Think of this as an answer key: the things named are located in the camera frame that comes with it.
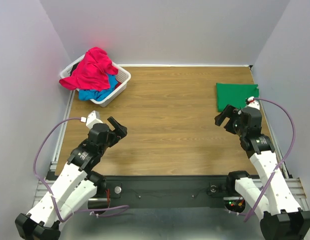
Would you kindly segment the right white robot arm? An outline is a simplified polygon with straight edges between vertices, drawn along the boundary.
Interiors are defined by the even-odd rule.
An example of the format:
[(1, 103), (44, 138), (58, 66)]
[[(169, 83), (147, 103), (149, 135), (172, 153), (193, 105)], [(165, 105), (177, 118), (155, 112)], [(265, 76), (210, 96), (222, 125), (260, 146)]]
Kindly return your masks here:
[(227, 105), (215, 117), (220, 126), (228, 118), (225, 130), (237, 135), (240, 145), (255, 167), (263, 188), (258, 188), (248, 172), (233, 171), (226, 178), (230, 195), (240, 194), (259, 219), (266, 240), (302, 240), (310, 229), (310, 211), (295, 200), (279, 163), (271, 139), (262, 134), (262, 114), (258, 102), (251, 100), (242, 109)]

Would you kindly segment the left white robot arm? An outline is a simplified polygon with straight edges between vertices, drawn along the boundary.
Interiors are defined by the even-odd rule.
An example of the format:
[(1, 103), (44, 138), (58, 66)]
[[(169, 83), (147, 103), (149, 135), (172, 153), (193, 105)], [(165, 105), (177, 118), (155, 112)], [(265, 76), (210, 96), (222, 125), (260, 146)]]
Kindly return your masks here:
[(15, 224), (24, 240), (57, 240), (68, 220), (84, 212), (82, 206), (93, 196), (106, 191), (105, 178), (93, 171), (108, 148), (127, 135), (127, 128), (113, 117), (108, 123), (100, 120), (96, 111), (79, 117), (89, 129), (88, 137), (72, 150), (62, 172), (52, 185), (35, 175), (47, 192), (27, 213), (17, 216)]

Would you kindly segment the pink red t shirt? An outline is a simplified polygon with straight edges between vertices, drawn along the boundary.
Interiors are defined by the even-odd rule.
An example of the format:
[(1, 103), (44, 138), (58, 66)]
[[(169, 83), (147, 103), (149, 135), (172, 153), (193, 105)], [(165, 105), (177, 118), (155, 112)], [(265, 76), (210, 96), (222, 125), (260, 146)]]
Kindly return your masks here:
[(84, 58), (69, 77), (59, 80), (68, 90), (107, 90), (110, 88), (108, 75), (117, 75), (118, 69), (113, 66), (106, 51), (99, 47), (89, 49)]

